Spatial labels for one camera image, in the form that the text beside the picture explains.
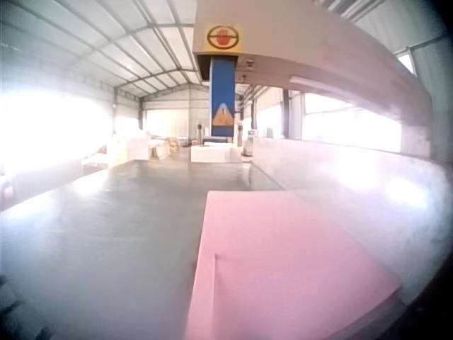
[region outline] white wall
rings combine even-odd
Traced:
[[[144,103],[147,126],[151,133],[165,132],[171,137],[195,138],[197,124],[210,129],[210,94],[197,89],[184,89]]]
[[[273,138],[282,137],[282,100],[282,89],[277,87],[270,87],[258,94],[256,124],[259,136],[268,136],[268,129],[272,129]]]

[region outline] metal roof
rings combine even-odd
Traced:
[[[345,13],[376,0],[314,2]],[[197,0],[3,0],[1,46],[142,97],[201,84],[192,54],[196,6]]]

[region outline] concrete floor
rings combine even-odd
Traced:
[[[278,188],[251,167],[131,161],[27,200],[1,271],[64,338],[180,339],[207,192]]]

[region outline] blue column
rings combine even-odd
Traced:
[[[234,135],[234,69],[233,57],[213,56],[211,59],[211,135]]]

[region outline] yellow sign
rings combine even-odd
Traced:
[[[205,52],[242,52],[241,34],[237,27],[227,25],[210,26],[206,30]]]
[[[234,118],[225,104],[221,104],[212,120],[213,126],[233,126]]]

